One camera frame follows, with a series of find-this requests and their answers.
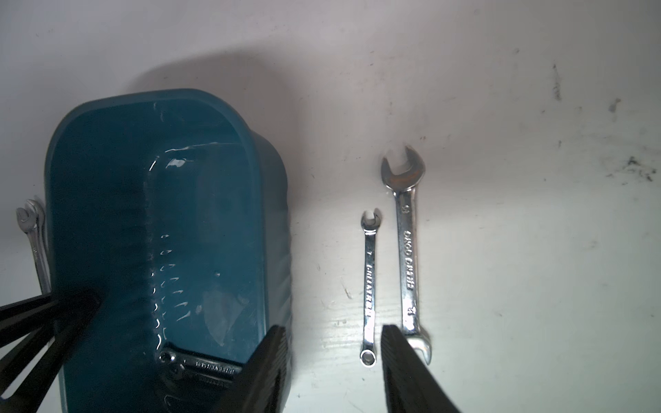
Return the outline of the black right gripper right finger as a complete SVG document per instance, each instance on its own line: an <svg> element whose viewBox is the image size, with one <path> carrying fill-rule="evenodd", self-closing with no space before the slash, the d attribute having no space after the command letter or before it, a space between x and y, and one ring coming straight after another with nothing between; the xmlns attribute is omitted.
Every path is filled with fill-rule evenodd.
<svg viewBox="0 0 661 413"><path fill-rule="evenodd" d="M460 413L395 325L381 332L381 359L390 413Z"/></svg>

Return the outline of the small silver combination wrench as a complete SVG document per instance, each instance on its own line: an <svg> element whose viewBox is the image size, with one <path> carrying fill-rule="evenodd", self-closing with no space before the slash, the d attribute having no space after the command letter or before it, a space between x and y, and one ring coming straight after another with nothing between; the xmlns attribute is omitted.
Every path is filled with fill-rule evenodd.
<svg viewBox="0 0 661 413"><path fill-rule="evenodd" d="M361 217L361 228L364 233L364 266L363 266L363 342L361 343L360 361L366 368L371 368L376 363L375 351L375 253L376 235L382 221L381 212L378 208L372 213L367 212Z"/></svg>

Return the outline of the teal plastic storage box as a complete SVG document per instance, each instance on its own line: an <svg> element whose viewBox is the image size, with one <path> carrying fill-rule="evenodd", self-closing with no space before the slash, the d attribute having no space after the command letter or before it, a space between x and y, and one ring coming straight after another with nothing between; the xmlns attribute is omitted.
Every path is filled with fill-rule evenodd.
<svg viewBox="0 0 661 413"><path fill-rule="evenodd" d="M244 366L289 328L287 172L220 98L170 89L74 108L45 166L53 294L101 305L60 373L65 412L210 412L176 348Z"/></svg>

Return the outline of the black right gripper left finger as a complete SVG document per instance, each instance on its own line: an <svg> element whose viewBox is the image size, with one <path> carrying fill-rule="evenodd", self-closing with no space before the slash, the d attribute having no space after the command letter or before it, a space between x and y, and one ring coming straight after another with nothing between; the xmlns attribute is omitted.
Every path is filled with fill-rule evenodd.
<svg viewBox="0 0 661 413"><path fill-rule="evenodd" d="M282 412L289 388L286 328L272 326L210 412Z"/></svg>

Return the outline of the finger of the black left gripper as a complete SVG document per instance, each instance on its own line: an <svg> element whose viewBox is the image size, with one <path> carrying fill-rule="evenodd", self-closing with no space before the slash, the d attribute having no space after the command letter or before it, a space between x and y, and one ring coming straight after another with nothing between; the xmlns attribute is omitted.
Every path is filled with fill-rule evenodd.
<svg viewBox="0 0 661 413"><path fill-rule="evenodd" d="M1 358L1 391L36 361L15 392L1 398L1 411L38 411L100 305L96 294L87 291L64 297L43 294L1 307L1 346L15 344Z"/></svg>

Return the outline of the large silver open-end wrench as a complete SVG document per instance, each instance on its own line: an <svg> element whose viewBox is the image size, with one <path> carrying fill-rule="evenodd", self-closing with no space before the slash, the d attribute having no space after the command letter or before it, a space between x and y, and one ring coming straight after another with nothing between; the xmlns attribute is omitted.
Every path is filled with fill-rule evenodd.
<svg viewBox="0 0 661 413"><path fill-rule="evenodd" d="M430 365L432 346L420 326L418 314L418 247L416 187L425 174L425 164L412 147L405 147L408 167L396 174L387 158L381 162L381 180L392 192L397 220L402 334L409 345Z"/></svg>

